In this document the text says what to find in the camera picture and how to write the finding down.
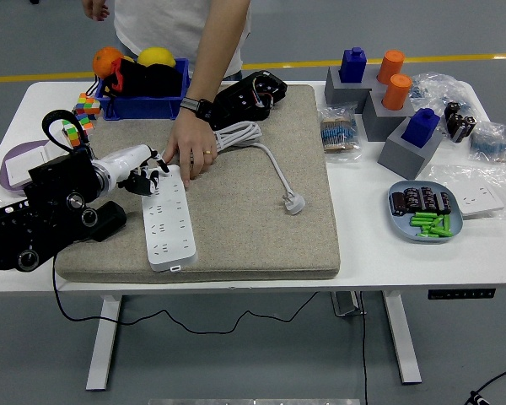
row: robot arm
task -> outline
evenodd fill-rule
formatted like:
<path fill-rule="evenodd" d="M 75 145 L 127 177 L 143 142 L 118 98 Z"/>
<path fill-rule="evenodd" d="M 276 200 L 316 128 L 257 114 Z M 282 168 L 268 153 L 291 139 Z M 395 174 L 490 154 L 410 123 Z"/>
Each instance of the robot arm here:
<path fill-rule="evenodd" d="M 73 113 L 53 111 L 43 119 L 51 140 L 49 127 L 58 119 L 70 121 L 83 134 Z M 29 170 L 32 181 L 24 187 L 26 199 L 0 208 L 0 270 L 31 272 L 75 241 L 106 239 L 126 223 L 124 210 L 112 201 L 97 209 L 87 204 L 116 186 L 140 195 L 155 192 L 158 171 L 148 177 L 150 159 L 169 171 L 147 145 L 93 159 L 87 139 L 82 140 L 77 148 L 65 147 L 67 155 Z"/>

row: person's hand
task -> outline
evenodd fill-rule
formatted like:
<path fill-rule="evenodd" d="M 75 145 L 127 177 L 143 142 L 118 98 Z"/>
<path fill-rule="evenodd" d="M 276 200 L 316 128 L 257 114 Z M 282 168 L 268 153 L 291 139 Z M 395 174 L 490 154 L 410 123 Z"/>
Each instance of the person's hand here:
<path fill-rule="evenodd" d="M 105 0 L 83 0 L 84 14 L 93 21 L 103 21 L 109 17 L 109 6 Z"/>
<path fill-rule="evenodd" d="M 186 187 L 191 179 L 207 170 L 218 157 L 212 128 L 197 118 L 193 111 L 180 110 L 170 132 L 163 160 L 169 162 L 176 152 L 180 153 L 180 176 Z"/>

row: gray floor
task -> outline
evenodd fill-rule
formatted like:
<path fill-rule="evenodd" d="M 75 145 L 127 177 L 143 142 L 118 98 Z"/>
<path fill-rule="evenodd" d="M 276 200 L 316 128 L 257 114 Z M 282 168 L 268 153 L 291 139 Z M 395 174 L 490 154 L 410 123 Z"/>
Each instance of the gray floor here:
<path fill-rule="evenodd" d="M 361 46 L 369 58 L 390 48 L 435 56 L 506 52 L 506 2 L 418 4 L 338 0 L 253 0 L 246 63 L 341 59 Z M 111 22 L 86 19 L 73 0 L 0 1 L 0 76 L 84 72 Z M 506 124 L 506 60 L 407 64 L 404 72 L 446 73 L 471 84 L 491 121 Z M 272 70 L 284 80 L 322 80 L 326 69 Z M 31 82 L 0 83 L 0 142 Z M 502 255 L 506 252 L 491 252 Z M 122 319 L 167 308 L 198 330 L 224 330 L 245 310 L 290 316 L 310 293 L 127 297 Z M 371 404 L 464 403 L 506 370 L 506 289 L 493 300 L 428 301 L 403 295 L 423 383 L 400 383 L 379 292 L 364 293 Z M 97 314 L 96 297 L 63 298 L 75 316 Z M 228 336 L 197 336 L 165 315 L 118 329 L 108 391 L 86 392 L 95 322 L 72 323 L 54 299 L 0 297 L 0 404 L 147 404 L 150 398 L 327 398 L 363 400 L 362 326 L 341 320 L 327 293 L 289 324 L 246 317 Z M 484 390 L 506 403 L 506 377 Z"/>

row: table leg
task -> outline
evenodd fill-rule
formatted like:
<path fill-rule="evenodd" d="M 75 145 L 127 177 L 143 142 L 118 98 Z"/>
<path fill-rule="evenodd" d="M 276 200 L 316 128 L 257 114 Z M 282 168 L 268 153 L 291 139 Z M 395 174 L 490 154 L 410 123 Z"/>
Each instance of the table leg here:
<path fill-rule="evenodd" d="M 118 320 L 120 315 L 121 295 L 104 295 L 101 316 Z M 92 363 L 86 383 L 87 391 L 104 391 L 107 387 L 112 348 L 115 342 L 117 324 L 115 322 L 100 320 L 98 333 L 95 337 Z"/>
<path fill-rule="evenodd" d="M 396 347 L 397 363 L 403 384 L 422 382 L 420 369 L 412 345 L 411 332 L 406 322 L 405 308 L 400 291 L 383 291 L 391 336 Z"/>

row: blue container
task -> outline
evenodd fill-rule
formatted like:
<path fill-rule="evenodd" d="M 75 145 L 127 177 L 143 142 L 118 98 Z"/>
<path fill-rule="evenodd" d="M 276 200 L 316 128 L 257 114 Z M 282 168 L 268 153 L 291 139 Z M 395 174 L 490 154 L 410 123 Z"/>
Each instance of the blue container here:
<path fill-rule="evenodd" d="M 180 103 L 189 88 L 189 61 L 176 59 L 175 69 L 182 73 L 182 91 L 177 97 L 115 97 L 112 105 L 110 97 L 103 95 L 103 81 L 100 80 L 95 91 L 95 99 L 101 104 L 102 116 L 107 121 L 122 119 L 170 119 L 174 120 L 180 111 Z"/>

